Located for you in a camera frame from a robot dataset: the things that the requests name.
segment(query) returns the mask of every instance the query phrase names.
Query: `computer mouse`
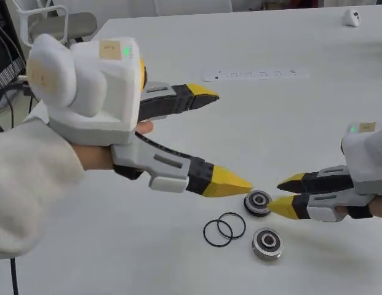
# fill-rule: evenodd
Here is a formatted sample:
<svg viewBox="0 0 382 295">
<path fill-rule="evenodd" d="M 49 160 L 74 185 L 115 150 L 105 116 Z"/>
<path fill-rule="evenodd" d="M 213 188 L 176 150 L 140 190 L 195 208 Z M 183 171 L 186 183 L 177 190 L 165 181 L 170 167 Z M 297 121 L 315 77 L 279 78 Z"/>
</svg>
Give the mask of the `computer mouse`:
<svg viewBox="0 0 382 295">
<path fill-rule="evenodd" d="M 358 11 L 354 9 L 348 9 L 343 15 L 343 24 L 345 26 L 359 26 L 360 16 Z"/>
</svg>

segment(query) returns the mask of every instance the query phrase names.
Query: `white sleeve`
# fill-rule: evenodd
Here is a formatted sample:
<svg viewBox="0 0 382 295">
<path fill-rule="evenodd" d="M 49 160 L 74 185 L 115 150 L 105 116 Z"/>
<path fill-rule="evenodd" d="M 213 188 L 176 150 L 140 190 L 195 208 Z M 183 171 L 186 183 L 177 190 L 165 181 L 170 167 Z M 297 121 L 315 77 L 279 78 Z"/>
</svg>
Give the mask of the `white sleeve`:
<svg viewBox="0 0 382 295">
<path fill-rule="evenodd" d="M 83 175 L 73 148 L 40 119 L 0 133 L 0 258 L 32 249 L 47 206 Z"/>
</svg>

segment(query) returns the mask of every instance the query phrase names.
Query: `power strip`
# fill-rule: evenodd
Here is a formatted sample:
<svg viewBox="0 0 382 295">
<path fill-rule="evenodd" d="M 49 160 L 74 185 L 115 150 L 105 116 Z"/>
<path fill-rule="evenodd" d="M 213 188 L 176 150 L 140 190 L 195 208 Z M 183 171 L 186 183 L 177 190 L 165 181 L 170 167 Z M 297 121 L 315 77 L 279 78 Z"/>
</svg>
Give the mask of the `power strip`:
<svg viewBox="0 0 382 295">
<path fill-rule="evenodd" d="M 204 71 L 203 81 L 241 81 L 241 80 L 271 80 L 288 78 L 307 78 L 305 69 L 266 69 L 249 71 Z"/>
</svg>

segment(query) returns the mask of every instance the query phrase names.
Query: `hand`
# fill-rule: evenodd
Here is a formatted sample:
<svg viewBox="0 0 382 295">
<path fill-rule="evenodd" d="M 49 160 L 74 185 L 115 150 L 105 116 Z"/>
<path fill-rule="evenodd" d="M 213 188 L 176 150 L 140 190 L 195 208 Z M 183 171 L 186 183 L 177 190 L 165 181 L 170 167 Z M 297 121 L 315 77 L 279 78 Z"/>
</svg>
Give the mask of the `hand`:
<svg viewBox="0 0 382 295">
<path fill-rule="evenodd" d="M 138 133 L 146 134 L 153 131 L 152 122 L 140 122 L 137 124 Z M 108 146 L 80 146 L 71 144 L 84 170 L 109 170 L 113 169 L 113 158 Z"/>
<path fill-rule="evenodd" d="M 368 209 L 374 216 L 382 218 L 382 196 L 375 197 L 369 204 Z M 339 213 L 347 214 L 348 211 L 344 206 L 336 207 L 336 211 Z"/>
</svg>

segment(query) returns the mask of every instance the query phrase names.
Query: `beige sticker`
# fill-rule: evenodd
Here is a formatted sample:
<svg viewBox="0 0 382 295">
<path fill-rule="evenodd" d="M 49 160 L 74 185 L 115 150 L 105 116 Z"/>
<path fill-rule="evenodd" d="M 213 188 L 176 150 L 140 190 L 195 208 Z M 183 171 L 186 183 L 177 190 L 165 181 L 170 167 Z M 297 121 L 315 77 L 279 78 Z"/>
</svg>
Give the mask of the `beige sticker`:
<svg viewBox="0 0 382 295">
<path fill-rule="evenodd" d="M 106 60 L 121 60 L 121 43 L 119 41 L 99 41 L 99 57 Z"/>
<path fill-rule="evenodd" d="M 376 123 L 360 123 L 359 133 L 362 132 L 374 132 Z"/>
<path fill-rule="evenodd" d="M 37 60 L 29 58 L 26 63 L 26 75 L 30 84 L 38 85 L 43 91 L 54 94 L 57 91 L 57 75 L 43 67 Z"/>
</svg>

